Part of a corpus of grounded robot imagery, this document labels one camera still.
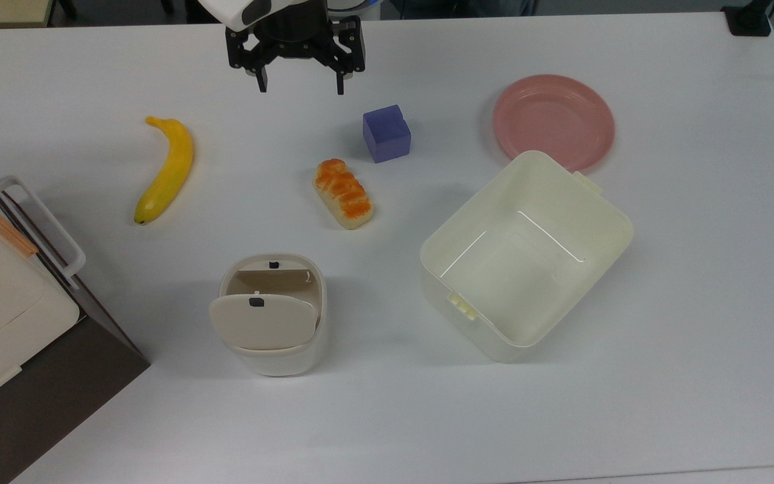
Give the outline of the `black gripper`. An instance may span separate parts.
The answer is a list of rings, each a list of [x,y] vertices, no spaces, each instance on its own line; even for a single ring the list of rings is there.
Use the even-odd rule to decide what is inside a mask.
[[[246,47],[249,32],[225,30],[228,64],[256,80],[267,92],[267,65],[277,57],[313,58],[335,73],[336,92],[345,80],[366,69],[362,20],[352,15],[331,21],[325,5],[290,5],[261,19],[253,34],[257,43]]]

